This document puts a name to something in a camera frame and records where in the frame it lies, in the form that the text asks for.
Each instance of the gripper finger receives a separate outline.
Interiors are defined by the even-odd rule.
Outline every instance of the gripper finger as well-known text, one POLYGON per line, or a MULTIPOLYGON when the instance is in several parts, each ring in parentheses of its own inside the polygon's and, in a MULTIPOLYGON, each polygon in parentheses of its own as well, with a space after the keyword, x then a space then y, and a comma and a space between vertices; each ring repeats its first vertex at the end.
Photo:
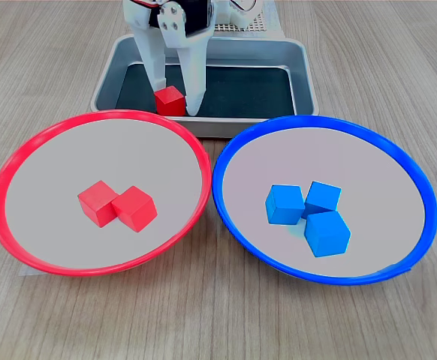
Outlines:
POLYGON ((151 10, 131 0, 123 0, 125 21, 134 33, 146 75, 154 92, 165 88, 165 42, 161 31, 149 26, 151 10))

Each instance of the blue cube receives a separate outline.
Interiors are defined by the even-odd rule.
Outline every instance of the blue cube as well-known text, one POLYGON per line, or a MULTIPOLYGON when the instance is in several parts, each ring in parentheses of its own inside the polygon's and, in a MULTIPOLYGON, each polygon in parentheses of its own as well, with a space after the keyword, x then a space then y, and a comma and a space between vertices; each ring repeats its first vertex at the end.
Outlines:
POLYGON ((329 257, 347 251, 351 231, 337 211, 307 217, 305 237, 315 257, 329 257))
POLYGON ((300 186, 272 185, 265 200, 269 224, 296 225, 305 208, 300 186))
POLYGON ((309 193, 307 194, 305 202, 306 209, 302 213, 302 218, 307 219, 310 214, 334 212, 337 210, 341 192, 340 187, 322 184, 317 181, 312 182, 309 193))

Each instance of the wood grain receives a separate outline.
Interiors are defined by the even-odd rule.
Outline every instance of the wood grain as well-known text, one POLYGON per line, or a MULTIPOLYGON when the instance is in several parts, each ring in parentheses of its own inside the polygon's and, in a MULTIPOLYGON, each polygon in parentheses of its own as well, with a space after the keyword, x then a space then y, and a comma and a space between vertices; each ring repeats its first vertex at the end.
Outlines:
MULTIPOLYGON (((402 146, 437 196, 437 1, 279 1, 306 45, 321 115, 402 146)), ((89 110, 117 1, 0 1, 0 167, 89 110)), ((215 163, 225 142, 204 141, 215 163)), ((437 236, 412 271, 331 287, 244 251, 210 200, 160 257, 94 278, 19 277, 0 245, 0 359, 437 359, 437 236)))

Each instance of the cube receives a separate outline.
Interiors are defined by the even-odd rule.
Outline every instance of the cube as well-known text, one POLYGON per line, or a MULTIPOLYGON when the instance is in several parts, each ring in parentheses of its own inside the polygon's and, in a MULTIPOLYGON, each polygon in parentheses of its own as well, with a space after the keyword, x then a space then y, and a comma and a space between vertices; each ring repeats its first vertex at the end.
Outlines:
POLYGON ((168 86, 155 92, 157 113, 162 116, 184 116, 185 97, 175 86, 168 86))
POLYGON ((265 209, 269 224, 296 225, 305 210, 300 186, 272 185, 265 209))
POLYGON ((116 218, 112 201, 118 197, 102 180, 78 195, 82 210, 99 227, 104 227, 116 218))
POLYGON ((339 203, 340 187, 335 187, 321 182, 314 181, 310 185, 306 198, 306 209, 302 213, 302 218, 307 219, 310 214, 320 214, 321 212, 334 212, 339 203))
POLYGON ((118 195, 112 206, 121 222, 137 233, 157 217, 152 197, 135 186, 118 195))
POLYGON ((307 217, 305 237, 315 257, 329 257, 347 251, 351 231, 337 211, 307 217))

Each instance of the perforated panel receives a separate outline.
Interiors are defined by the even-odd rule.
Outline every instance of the perforated panel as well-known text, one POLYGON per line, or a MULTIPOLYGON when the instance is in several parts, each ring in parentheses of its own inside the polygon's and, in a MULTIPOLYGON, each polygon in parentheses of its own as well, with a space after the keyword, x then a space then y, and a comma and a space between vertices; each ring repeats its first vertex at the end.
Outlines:
POLYGON ((237 28, 235 25, 215 25, 215 30, 217 32, 265 32, 267 30, 265 26, 264 13, 261 12, 254 19, 254 22, 249 25, 248 28, 237 28))

